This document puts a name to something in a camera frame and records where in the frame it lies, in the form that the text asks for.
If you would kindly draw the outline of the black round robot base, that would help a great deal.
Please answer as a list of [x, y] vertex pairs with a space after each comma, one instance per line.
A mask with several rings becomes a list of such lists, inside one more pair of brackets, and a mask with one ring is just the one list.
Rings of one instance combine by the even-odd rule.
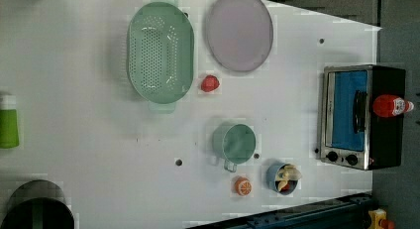
[[11, 194], [1, 229], [75, 229], [75, 219], [61, 187], [35, 179]]

